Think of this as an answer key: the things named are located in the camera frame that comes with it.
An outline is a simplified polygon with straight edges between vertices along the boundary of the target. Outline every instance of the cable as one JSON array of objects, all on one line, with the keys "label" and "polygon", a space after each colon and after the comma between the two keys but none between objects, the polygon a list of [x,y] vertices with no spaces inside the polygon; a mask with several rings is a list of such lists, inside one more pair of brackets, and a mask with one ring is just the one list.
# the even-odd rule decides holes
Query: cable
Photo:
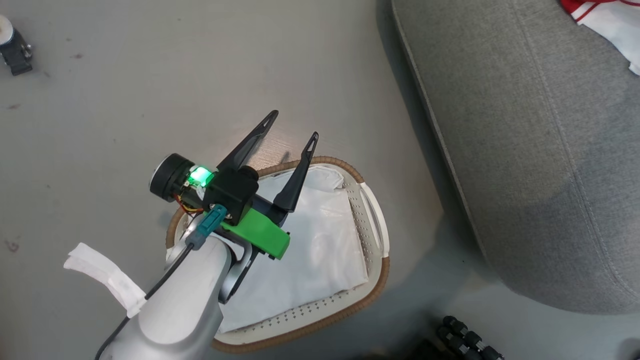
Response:
[{"label": "cable", "polygon": [[109,344],[113,341],[113,339],[115,339],[115,337],[118,336],[120,331],[124,328],[125,325],[127,325],[129,320],[130,319],[128,317],[126,317],[126,316],[124,317],[124,320],[122,320],[122,322],[120,322],[120,325],[118,325],[118,327],[115,329],[115,331],[113,331],[111,333],[111,335],[109,335],[109,337],[107,338],[107,340],[105,340],[105,342],[102,344],[100,349],[98,349],[98,353],[95,355],[95,360],[100,360],[100,356],[102,356],[102,353],[104,352],[104,349],[106,349],[107,346],[109,346]]},{"label": "cable", "polygon": [[[158,281],[156,283],[156,285],[154,285],[154,287],[151,288],[151,290],[149,290],[149,292],[145,295],[145,300],[148,300],[152,296],[154,296],[154,294],[158,291],[158,289],[162,285],[164,285],[164,283],[169,279],[171,274],[173,274],[175,272],[175,270],[178,269],[178,266],[180,266],[180,264],[184,261],[184,259],[187,257],[187,255],[191,252],[191,249],[193,249],[193,244],[192,243],[187,245],[186,249],[184,249],[182,254],[180,254],[180,257],[178,257],[175,260],[175,263],[171,266],[171,268],[169,268],[169,270],[162,276],[160,281]],[[118,325],[118,327],[111,333],[111,335],[109,335],[107,340],[104,341],[104,343],[102,344],[100,349],[98,349],[98,352],[95,355],[95,360],[100,360],[100,356],[102,356],[102,353],[104,352],[104,349],[106,349],[107,346],[109,346],[109,344],[113,341],[113,339],[115,339],[116,336],[118,336],[120,331],[122,331],[122,329],[125,327],[125,325],[127,325],[127,322],[129,322],[129,320],[130,319],[125,316],[124,320],[122,320],[122,322],[120,322],[120,325]]]},{"label": "cable", "polygon": [[167,281],[167,279],[169,279],[169,276],[171,276],[171,274],[173,274],[175,269],[177,269],[178,266],[180,266],[180,264],[184,261],[184,258],[186,258],[187,255],[191,252],[191,249],[193,249],[193,245],[194,245],[193,243],[190,243],[189,245],[187,245],[187,248],[184,249],[184,252],[180,255],[180,257],[171,266],[169,271],[167,271],[164,274],[164,276],[162,276],[162,279],[160,279],[160,281],[158,281],[156,283],[156,285],[154,285],[154,287],[151,288],[151,290],[149,290],[149,292],[145,295],[145,300],[148,300],[150,297],[154,296],[154,294],[156,293],[156,291],[158,291],[160,286],[164,285],[164,283]]},{"label": "cable", "polygon": [[187,208],[183,203],[182,203],[182,197],[180,197],[180,195],[173,195],[173,197],[175,198],[175,200],[178,202],[178,205],[180,205],[180,207],[182,208],[182,210],[184,210],[185,213],[199,213],[204,211],[204,209],[193,209],[193,208]]}]

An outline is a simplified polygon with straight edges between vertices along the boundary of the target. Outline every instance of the black cable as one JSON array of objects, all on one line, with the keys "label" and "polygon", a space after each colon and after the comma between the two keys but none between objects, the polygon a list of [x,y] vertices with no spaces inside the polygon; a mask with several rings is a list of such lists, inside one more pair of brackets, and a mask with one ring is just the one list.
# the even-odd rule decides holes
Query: black cable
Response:
[{"label": "black cable", "polygon": [[[178,268],[178,266],[180,266],[180,264],[184,261],[184,258],[187,257],[187,255],[191,252],[191,249],[193,249],[193,244],[190,243],[189,245],[187,245],[187,248],[184,249],[184,251],[182,252],[182,254],[180,254],[180,257],[178,257],[178,259],[175,261],[175,263],[171,266],[171,268],[169,268],[169,271],[167,271],[163,276],[162,279],[160,279],[160,281],[158,281],[153,288],[151,288],[151,290],[149,290],[149,292],[145,295],[145,300],[148,300],[149,298],[151,298],[157,291],[158,289],[164,285],[164,283],[167,281],[167,279],[169,279],[169,277],[171,276],[171,274],[173,274],[175,272],[175,269]],[[100,349],[98,349],[98,352],[95,355],[95,360],[100,360],[100,356],[102,356],[102,353],[104,352],[104,349],[107,348],[107,346],[109,346],[109,344],[113,341],[113,339],[116,338],[116,336],[118,336],[118,334],[120,333],[120,331],[122,331],[122,329],[124,328],[125,325],[127,325],[127,322],[129,322],[129,318],[125,316],[124,320],[122,320],[122,322],[120,322],[120,325],[118,325],[118,327],[111,333],[111,335],[109,335],[109,337],[107,338],[107,340],[104,341],[104,343],[102,344],[102,346],[100,347]]]},{"label": "black cable", "polygon": [[184,261],[184,258],[187,257],[187,255],[191,252],[191,249],[193,249],[193,243],[190,243],[189,245],[187,245],[187,248],[184,249],[184,251],[182,252],[182,254],[180,255],[180,257],[175,261],[175,263],[171,266],[171,268],[169,269],[169,271],[167,271],[164,276],[162,276],[162,279],[160,279],[160,281],[158,281],[156,283],[156,285],[154,285],[153,288],[151,288],[151,290],[149,290],[149,292],[145,295],[145,300],[148,300],[149,298],[151,298],[152,296],[154,296],[154,294],[156,293],[156,291],[158,291],[158,289],[160,288],[160,286],[164,285],[164,283],[167,281],[167,279],[169,279],[169,276],[171,276],[171,274],[173,274],[173,272],[175,271],[175,269],[178,268],[178,266],[180,266],[180,264]]},{"label": "black cable", "polygon": [[109,344],[113,341],[113,339],[115,339],[115,337],[118,336],[118,333],[124,328],[125,325],[127,325],[129,320],[130,319],[128,317],[126,317],[126,316],[124,317],[124,320],[122,320],[120,325],[118,325],[118,327],[115,329],[115,331],[112,332],[111,335],[109,335],[109,337],[107,338],[107,340],[104,341],[104,343],[102,344],[100,349],[98,349],[98,352],[95,355],[95,360],[100,360],[100,356],[102,356],[102,353],[103,353],[104,349],[106,349],[107,346],[109,346]]}]

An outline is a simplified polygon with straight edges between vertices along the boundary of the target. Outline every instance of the gray sofa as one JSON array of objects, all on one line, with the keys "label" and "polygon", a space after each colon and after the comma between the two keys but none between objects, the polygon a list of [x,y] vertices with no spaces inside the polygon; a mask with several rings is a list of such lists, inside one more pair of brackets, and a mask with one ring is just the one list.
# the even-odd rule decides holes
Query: gray sofa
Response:
[{"label": "gray sofa", "polygon": [[560,309],[640,310],[640,78],[557,0],[396,0],[484,256]]}]

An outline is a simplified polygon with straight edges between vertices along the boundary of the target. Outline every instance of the laundry basket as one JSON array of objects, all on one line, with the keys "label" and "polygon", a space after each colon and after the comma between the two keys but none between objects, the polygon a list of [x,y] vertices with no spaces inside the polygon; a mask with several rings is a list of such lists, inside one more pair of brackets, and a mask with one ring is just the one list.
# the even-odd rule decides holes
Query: laundry basket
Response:
[{"label": "laundry basket", "polygon": [[[295,168],[298,162],[265,168],[259,170],[258,174],[260,177],[273,176]],[[344,176],[344,189],[349,195],[369,281],[328,298],[287,310],[262,322],[216,334],[212,343],[215,349],[238,354],[291,341],[357,313],[376,300],[385,287],[389,273],[388,231],[371,189],[362,176],[342,160],[317,156],[311,164],[334,168]],[[188,220],[182,209],[176,211],[166,234],[167,249],[180,239]]]}]

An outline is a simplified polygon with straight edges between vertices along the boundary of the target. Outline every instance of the brown rope rim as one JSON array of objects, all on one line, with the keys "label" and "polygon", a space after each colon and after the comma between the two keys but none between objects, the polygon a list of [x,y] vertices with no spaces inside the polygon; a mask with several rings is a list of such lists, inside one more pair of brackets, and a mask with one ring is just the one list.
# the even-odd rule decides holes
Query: brown rope rim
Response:
[{"label": "brown rope rim", "polygon": [[[298,166],[300,160],[290,161],[288,163],[283,163],[280,165],[275,165],[272,167],[264,168],[262,170],[258,170],[258,175],[260,177],[271,175],[277,172],[281,172],[284,170],[289,170]],[[331,164],[345,170],[349,175],[353,176],[358,184],[364,183],[364,179],[362,176],[353,168],[351,165],[337,158],[332,158],[330,156],[316,156],[311,159],[311,164]],[[173,247],[174,239],[175,239],[175,231],[178,227],[178,223],[180,219],[184,215],[184,211],[182,208],[178,208],[178,210],[173,214],[171,222],[169,223],[169,227],[166,231],[166,240],[165,245],[166,248],[169,249]],[[282,343],[286,343],[288,341],[292,341],[302,336],[309,335],[312,332],[316,332],[324,327],[327,327],[333,323],[336,323],[344,318],[347,318],[358,311],[364,309],[365,307],[371,305],[382,293],[382,290],[385,288],[387,283],[387,277],[389,275],[389,258],[382,259],[382,268],[380,269],[380,278],[378,278],[378,282],[374,286],[373,290],[362,300],[356,302],[355,304],[347,307],[346,309],[340,310],[337,313],[327,316],[322,320],[318,320],[314,323],[310,323],[307,326],[301,327],[299,329],[286,332],[285,334],[281,334],[278,336],[274,336],[272,338],[256,341],[255,343],[242,344],[242,345],[232,345],[223,343],[220,340],[213,339],[211,346],[216,350],[228,352],[231,354],[242,354],[245,352],[253,352],[256,350],[260,350],[263,348],[272,347],[275,345],[280,345]]]}]

